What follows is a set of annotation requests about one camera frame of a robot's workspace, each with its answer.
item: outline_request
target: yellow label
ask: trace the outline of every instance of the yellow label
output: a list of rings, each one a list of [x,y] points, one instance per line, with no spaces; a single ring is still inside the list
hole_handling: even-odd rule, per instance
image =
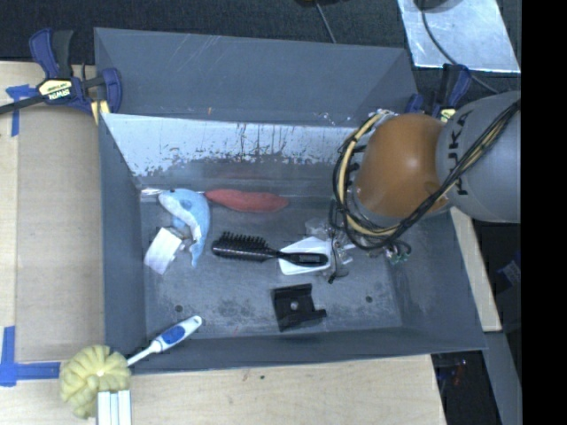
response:
[[[69,96],[72,86],[71,81],[51,80],[42,83],[38,90],[42,96],[47,96],[50,100],[53,100]]]

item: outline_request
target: black cable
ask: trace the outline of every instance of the black cable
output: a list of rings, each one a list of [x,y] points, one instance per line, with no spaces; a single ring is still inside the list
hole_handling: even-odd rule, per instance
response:
[[[437,38],[435,37],[435,35],[432,33],[431,31],[431,27],[429,25],[429,22],[427,20],[427,18],[425,17],[425,0],[422,0],[422,7],[418,8],[419,12],[421,13],[422,16],[422,22],[423,22],[423,27],[425,28],[425,31],[427,32],[427,35],[431,38],[432,42],[435,44],[435,46],[437,47],[437,49],[439,49],[439,52],[441,52],[441,54],[447,59],[449,60],[453,65],[460,65],[461,63],[459,63],[457,60],[455,60],[453,57],[451,57],[451,55],[449,55],[449,53],[443,48],[443,46],[439,43],[439,41],[437,40]],[[487,83],[481,81],[477,76],[471,74],[470,78],[477,83],[478,85],[480,85],[481,87],[483,87],[484,89],[487,89],[488,91],[490,91],[491,93],[493,93],[494,95],[498,95],[500,94],[500,91],[498,91],[497,89],[492,88],[490,85],[488,85]]]
[[[520,111],[521,101],[518,99],[515,103],[510,105],[507,109],[502,111],[496,119],[483,131],[483,133],[478,137],[475,142],[466,150],[466,152],[462,155],[459,162],[456,164],[454,169],[449,173],[447,178],[443,181],[441,186],[438,188],[436,192],[431,194],[427,197],[417,208],[409,214],[409,216],[400,221],[397,225],[397,228],[388,236],[368,236],[366,234],[360,233],[348,225],[348,218],[352,219],[356,222],[357,225],[360,227],[364,227],[370,229],[372,231],[376,230],[377,226],[375,225],[368,225],[368,220],[364,218],[367,222],[362,223],[357,216],[353,215],[353,213],[348,209],[347,198],[345,196],[344,203],[341,204],[342,209],[337,209],[337,211],[342,213],[343,217],[343,229],[351,241],[357,247],[364,249],[364,250],[375,250],[375,249],[382,249],[388,246],[400,247],[403,245],[407,249],[407,254],[411,248],[404,242],[402,242],[399,238],[403,235],[408,229],[410,229],[413,225],[415,225],[434,205],[437,201],[447,193],[447,191],[454,185],[454,183],[465,174],[469,169],[471,169],[496,143],[496,140],[500,137],[506,126],[511,121],[512,117]],[[346,191],[346,183],[347,179],[345,179],[345,184],[337,185],[337,172],[339,170],[339,166],[342,164],[343,159],[345,156],[345,150],[342,150],[339,156],[339,160],[335,165],[335,169],[333,171],[333,191],[335,193],[335,200],[338,204],[340,202],[339,195],[338,195],[338,188],[342,187],[344,191]],[[362,239],[363,241],[367,242],[368,244],[362,244],[358,241],[358,239]]]
[[[449,62],[451,62],[453,65],[460,65],[461,63],[459,63],[456,59],[454,59],[444,48],[443,46],[439,43],[439,41],[437,40],[437,38],[435,37],[435,35],[432,33],[431,31],[431,27],[429,25],[429,22],[427,20],[427,18],[425,17],[425,0],[422,0],[422,4],[421,4],[421,8],[418,7],[419,12],[421,13],[421,17],[422,17],[422,22],[423,22],[423,27],[425,28],[425,31],[427,32],[427,35],[431,38],[431,41],[435,44],[435,47],[437,47],[437,49],[441,52],[441,54],[447,59],[449,60]],[[493,93],[494,95],[498,95],[500,94],[500,91],[498,91],[497,89],[494,89],[493,87],[491,87],[490,85],[488,85],[486,82],[481,81],[477,76],[475,76],[474,74],[470,75],[470,78],[478,85],[480,85],[482,88],[490,91],[491,93]]]
[[[327,33],[329,34],[330,39],[333,41],[333,44],[336,44],[337,40],[335,39],[335,36],[334,36],[332,30],[330,29],[329,22],[327,22],[327,18],[325,17],[324,13],[322,12],[322,9],[321,9],[321,6],[319,5],[319,2],[315,2],[315,7],[317,8],[317,11],[319,12],[319,14],[321,14],[322,23],[325,24],[325,28],[327,28]]]

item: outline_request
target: black hairbrush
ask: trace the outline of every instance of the black hairbrush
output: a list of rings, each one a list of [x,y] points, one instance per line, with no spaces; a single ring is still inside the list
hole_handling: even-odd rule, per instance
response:
[[[233,235],[229,232],[224,232],[219,239],[213,242],[213,253],[227,259],[248,259],[250,261],[284,259],[294,265],[304,267],[325,266],[329,262],[329,258],[322,253],[285,253],[268,247],[262,237]]]

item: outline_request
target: white object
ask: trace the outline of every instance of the white object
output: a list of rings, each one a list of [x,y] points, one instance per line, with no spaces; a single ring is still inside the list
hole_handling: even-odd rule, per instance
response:
[[[128,359],[128,366],[135,364],[138,360],[149,356],[150,354],[163,352],[172,346],[177,345],[195,332],[203,324],[203,319],[200,316],[191,316],[187,320],[181,321],[169,328],[156,338],[154,338],[150,346],[136,356]]]
[[[161,228],[145,253],[144,264],[158,274],[164,274],[175,259],[175,254],[183,248],[183,240],[167,228]]]
[[[132,425],[132,398],[129,390],[98,392],[97,425]]]
[[[330,260],[332,257],[332,247],[330,240],[323,241],[318,237],[310,236],[306,239],[302,239],[301,241],[293,243],[292,245],[288,245],[287,247],[284,247],[281,251],[286,253],[289,252],[322,253],[324,255],[327,255],[327,258],[329,259],[329,262],[326,265],[318,266],[318,267],[298,266],[284,259],[279,259],[278,261],[280,264],[280,269],[282,270],[282,273],[284,275],[313,273],[317,271],[322,271],[330,267]]]

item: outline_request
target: black object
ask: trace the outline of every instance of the black object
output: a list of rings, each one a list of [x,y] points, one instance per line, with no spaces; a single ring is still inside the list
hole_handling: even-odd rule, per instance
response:
[[[311,289],[311,283],[305,283],[272,290],[280,332],[297,327],[306,321],[320,320],[327,316],[325,309],[315,310]]]
[[[262,237],[233,235],[226,231],[213,242],[213,253],[228,259],[248,259],[250,261],[279,258],[305,267],[324,266],[329,262],[329,258],[321,253],[285,253],[268,247],[266,240]]]

